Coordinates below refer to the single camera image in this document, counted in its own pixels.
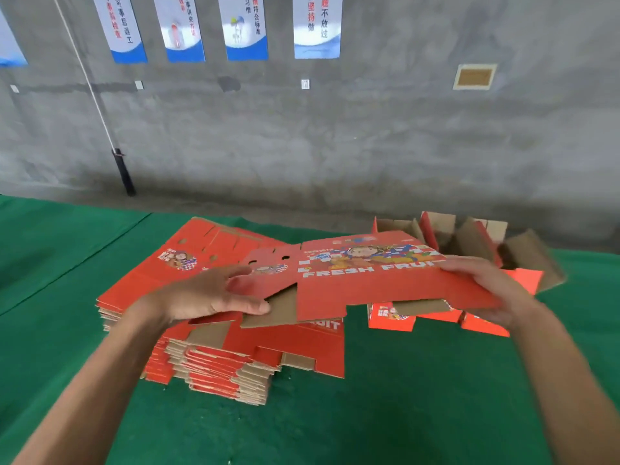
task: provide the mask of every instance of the gray concrete wall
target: gray concrete wall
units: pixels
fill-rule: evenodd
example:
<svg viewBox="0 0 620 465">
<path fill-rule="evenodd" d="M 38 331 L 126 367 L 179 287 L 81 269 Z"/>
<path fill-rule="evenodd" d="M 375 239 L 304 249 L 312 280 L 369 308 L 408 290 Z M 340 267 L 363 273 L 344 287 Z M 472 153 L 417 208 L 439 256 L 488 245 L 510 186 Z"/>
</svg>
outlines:
<svg viewBox="0 0 620 465">
<path fill-rule="evenodd" d="M 92 0 L 61 0 L 142 196 L 617 238 L 620 0 L 344 0 L 341 58 L 320 61 L 293 58 L 291 0 L 265 0 L 270 59 L 237 63 L 197 0 L 203 64 L 168 63 L 152 0 L 132 2 L 149 63 L 120 66 Z M 53 0 L 0 4 L 30 63 L 0 70 L 0 193 L 121 199 Z M 452 91 L 468 62 L 499 64 L 490 92 Z"/>
</svg>

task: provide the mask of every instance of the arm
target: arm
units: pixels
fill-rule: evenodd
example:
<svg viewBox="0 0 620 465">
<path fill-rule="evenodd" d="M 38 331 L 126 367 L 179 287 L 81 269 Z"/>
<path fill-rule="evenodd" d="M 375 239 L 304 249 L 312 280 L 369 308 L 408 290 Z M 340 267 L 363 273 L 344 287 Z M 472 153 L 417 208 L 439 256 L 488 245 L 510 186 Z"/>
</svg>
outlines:
<svg viewBox="0 0 620 465">
<path fill-rule="evenodd" d="M 441 266 L 472 275 L 502 300 L 500 309 L 475 314 L 510 331 L 556 463 L 619 463 L 620 415 L 560 320 L 485 260 L 451 258 Z"/>
<path fill-rule="evenodd" d="M 103 464 L 131 394 L 166 328 L 221 311 L 262 314 L 266 302 L 226 291 L 247 266 L 211 269 L 167 286 L 132 305 L 86 361 L 13 465 Z"/>
</svg>

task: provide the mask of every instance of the green surface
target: green surface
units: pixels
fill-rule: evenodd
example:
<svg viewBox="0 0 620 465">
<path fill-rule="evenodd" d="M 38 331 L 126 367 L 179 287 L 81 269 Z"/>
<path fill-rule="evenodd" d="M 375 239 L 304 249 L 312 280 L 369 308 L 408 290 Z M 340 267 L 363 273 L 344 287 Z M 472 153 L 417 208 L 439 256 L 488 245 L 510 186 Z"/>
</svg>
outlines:
<svg viewBox="0 0 620 465">
<path fill-rule="evenodd" d="M 103 339 L 95 298 L 190 216 L 1 199 L 0 235 L 9 249 L 0 260 L 5 464 Z M 330 235 L 216 220 L 290 243 Z M 7 235 L 17 240 L 7 244 Z M 27 271 L 7 257 L 18 246 L 34 256 Z M 541 299 L 618 404 L 620 257 L 555 255 L 570 280 Z M 108 463 L 551 462 L 509 339 L 425 319 L 412 333 L 370 330 L 363 307 L 350 307 L 345 325 L 346 379 L 285 367 L 264 407 L 192 392 L 178 379 L 167 387 L 141 381 Z"/>
</svg>

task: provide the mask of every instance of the blue wave design on poster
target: blue wave design on poster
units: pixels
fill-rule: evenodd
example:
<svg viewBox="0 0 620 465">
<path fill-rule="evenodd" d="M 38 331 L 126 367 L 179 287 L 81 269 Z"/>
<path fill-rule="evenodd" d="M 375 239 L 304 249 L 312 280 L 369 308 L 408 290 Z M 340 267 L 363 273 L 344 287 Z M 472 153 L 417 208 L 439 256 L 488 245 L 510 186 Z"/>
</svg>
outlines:
<svg viewBox="0 0 620 465">
<path fill-rule="evenodd" d="M 25 58 L 0 59 L 0 67 L 25 67 L 27 65 Z"/>
<path fill-rule="evenodd" d="M 244 60 L 268 60 L 267 36 L 247 47 L 228 47 L 226 55 L 229 62 L 241 62 Z"/>
<path fill-rule="evenodd" d="M 188 49 L 166 49 L 166 54 L 168 54 L 168 61 L 170 63 L 205 61 L 205 50 L 202 48 L 202 40 L 198 41 L 195 46 L 191 46 Z"/>
<path fill-rule="evenodd" d="M 118 64 L 142 64 L 148 62 L 142 42 L 128 52 L 110 52 L 112 52 L 112 58 Z"/>
<path fill-rule="evenodd" d="M 296 59 L 337 59 L 340 57 L 340 35 L 316 46 L 295 44 Z"/>
</svg>

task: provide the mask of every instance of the hanging banner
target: hanging banner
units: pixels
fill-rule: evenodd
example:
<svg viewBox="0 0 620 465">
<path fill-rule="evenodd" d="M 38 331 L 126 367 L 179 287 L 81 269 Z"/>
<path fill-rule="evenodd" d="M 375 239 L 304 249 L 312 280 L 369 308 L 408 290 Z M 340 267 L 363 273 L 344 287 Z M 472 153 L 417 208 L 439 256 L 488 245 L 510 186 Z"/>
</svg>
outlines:
<svg viewBox="0 0 620 465">
<path fill-rule="evenodd" d="M 93 1 L 114 61 L 118 64 L 146 62 L 146 53 L 131 0 Z"/>
<path fill-rule="evenodd" d="M 228 60 L 267 60 L 269 53 L 263 0 L 218 1 Z"/>
<path fill-rule="evenodd" d="M 154 0 L 168 61 L 204 62 L 194 0 Z"/>
<path fill-rule="evenodd" d="M 293 0 L 296 59 L 340 57 L 342 0 Z"/>
<path fill-rule="evenodd" d="M 23 67 L 28 65 L 26 57 L 17 45 L 17 40 L 0 9 L 0 67 Z"/>
</svg>

